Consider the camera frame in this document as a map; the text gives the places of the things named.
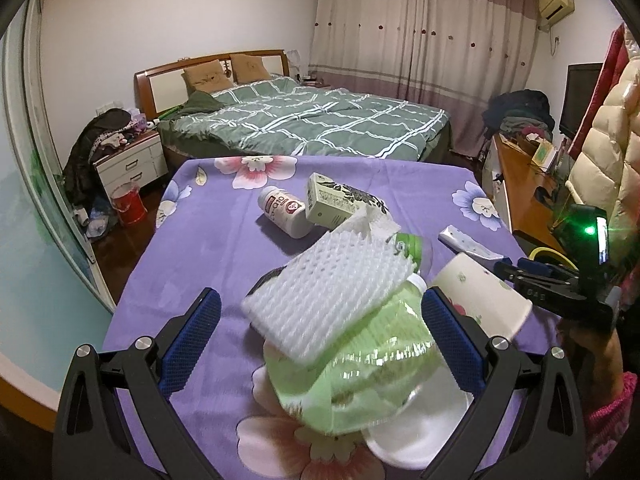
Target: purple tablecloth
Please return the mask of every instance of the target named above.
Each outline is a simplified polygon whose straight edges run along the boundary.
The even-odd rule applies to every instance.
[[[454,256],[437,240],[438,233],[450,224],[514,261],[523,256],[503,224],[494,224],[486,216],[475,214],[472,202],[465,205],[465,198],[472,201],[478,196],[473,174],[467,170],[373,158],[301,156],[291,176],[293,162],[292,158],[234,158],[185,163],[168,187],[164,197],[168,202],[162,204],[161,209],[172,214],[166,216],[133,271],[104,341],[105,351],[126,348],[139,336],[155,336],[169,318],[183,314],[203,288],[210,286],[220,293],[222,320],[185,389],[174,394],[171,403],[210,462],[229,480],[257,480],[263,476],[253,471],[262,475],[273,471],[273,465],[271,469],[265,465],[263,470],[259,464],[255,466],[255,461],[244,459],[243,463],[237,427],[250,417],[260,416],[263,423],[271,420],[267,419],[270,416],[276,418],[261,407],[264,402],[258,404],[254,399],[259,392],[256,394],[254,390],[252,375],[264,365],[263,341],[250,328],[239,303],[263,274],[286,264],[321,235],[320,231],[312,232],[302,240],[293,240],[261,216],[257,206],[258,186],[264,186],[267,178],[268,185],[283,187],[303,197],[306,180],[311,173],[318,172],[384,199],[404,232],[431,240],[433,266],[428,273],[425,269],[422,272],[427,281]],[[459,190],[456,204],[452,195]],[[552,316],[534,309],[516,343],[525,351],[545,352],[555,343],[554,326]],[[161,468],[130,399],[122,397],[142,457]],[[514,398],[484,464],[497,459],[518,404]],[[267,464],[278,454],[274,446],[289,445],[284,443],[283,436],[282,442],[278,438],[272,442],[247,442],[244,449],[255,446],[255,455],[264,457],[261,460]],[[353,445],[356,447],[351,459],[339,463],[337,453],[331,458],[329,452],[327,458],[326,448],[322,448],[322,458],[312,452],[311,455],[316,455],[313,459],[309,447],[314,444],[298,439],[291,445],[297,446],[298,462],[291,459],[285,470],[296,479],[302,475],[303,480],[313,480],[321,471],[342,478],[340,468],[346,467],[351,468],[349,472],[354,479],[377,480],[386,476],[388,480],[415,480],[419,476],[416,471],[386,465],[383,468],[361,443]],[[284,449],[282,457],[290,458],[289,451]]]

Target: bottle label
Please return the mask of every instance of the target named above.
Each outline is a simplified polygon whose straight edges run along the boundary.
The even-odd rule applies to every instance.
[[[389,239],[396,247],[396,254],[403,254],[405,258],[414,261],[415,269],[422,263],[422,238],[408,233],[397,233]]]
[[[287,221],[305,205],[289,193],[274,191],[264,205],[264,212],[269,220],[283,231],[287,231]]]

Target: floral tablecloth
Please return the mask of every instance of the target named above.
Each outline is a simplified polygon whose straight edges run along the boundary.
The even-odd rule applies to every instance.
[[[404,232],[428,238],[433,265],[427,281],[454,256],[437,241],[453,224],[492,251],[516,261],[523,253],[491,202],[461,168],[375,158],[249,156],[192,160],[169,184],[158,211],[157,232],[133,271],[104,341],[104,350],[155,336],[183,314],[203,288],[222,297],[223,315],[185,389],[171,403],[219,473],[229,480],[417,480],[420,472],[383,464],[361,434],[322,436],[279,406],[264,368],[264,341],[249,326],[239,303],[269,270],[286,264],[322,234],[319,228],[293,240],[270,223],[257,205],[264,186],[302,198],[313,172],[382,198]],[[554,318],[538,309],[516,343],[545,352],[555,343]],[[129,397],[123,409],[145,461],[161,468]],[[497,459],[520,399],[514,396],[494,445]]]

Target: pillow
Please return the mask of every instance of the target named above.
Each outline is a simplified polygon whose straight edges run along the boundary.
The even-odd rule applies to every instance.
[[[247,56],[246,54],[232,54],[231,66],[234,69],[239,85],[271,79],[269,72],[267,72],[267,69],[265,69],[262,63],[261,57]]]
[[[192,89],[207,94],[233,88],[233,83],[226,78],[225,70],[219,61],[185,68],[184,75]]]

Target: person's hand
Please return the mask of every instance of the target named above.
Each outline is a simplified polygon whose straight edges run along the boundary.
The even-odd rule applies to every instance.
[[[558,335],[569,359],[575,354],[575,346],[581,346],[594,356],[591,387],[584,399],[585,408],[594,411],[619,398],[625,383],[618,332],[602,334],[563,319],[558,324]]]

